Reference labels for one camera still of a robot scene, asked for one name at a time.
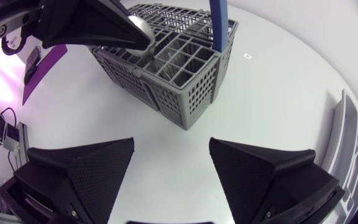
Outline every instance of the cable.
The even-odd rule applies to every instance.
[[[7,110],[11,110],[12,111],[12,113],[13,113],[13,116],[15,117],[15,128],[16,128],[16,125],[17,125],[17,123],[16,123],[16,113],[15,113],[15,111],[12,109],[12,108],[6,108],[6,109],[4,109],[4,111],[2,111],[1,112],[1,115],[3,115],[4,113],[5,113],[5,111],[7,111]]]
[[[15,172],[15,169],[13,169],[13,166],[12,166],[12,163],[11,163],[11,157],[10,157],[10,155],[11,155],[11,152],[9,151],[9,152],[7,153],[7,160],[9,161],[9,164],[10,164],[11,167],[12,167],[12,171]]]

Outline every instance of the basket handle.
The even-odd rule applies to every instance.
[[[227,17],[227,0],[209,0],[211,8],[212,29],[214,44],[213,49],[223,52],[227,45],[229,33],[229,19]]]

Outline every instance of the mesh grid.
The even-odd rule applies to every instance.
[[[112,70],[114,74],[117,76],[119,82],[123,85],[124,88],[133,92],[135,95],[141,97],[143,100],[152,104],[151,100],[147,96],[142,84],[140,83],[140,78],[136,77],[132,73],[128,72],[128,70],[114,62],[109,62],[112,66]]]
[[[190,115],[193,119],[211,102],[211,94],[213,92],[213,80],[215,79],[216,69],[212,67],[206,75],[189,91]]]
[[[172,119],[176,124],[183,126],[178,97],[160,85],[151,85],[154,97],[160,106],[161,112]]]

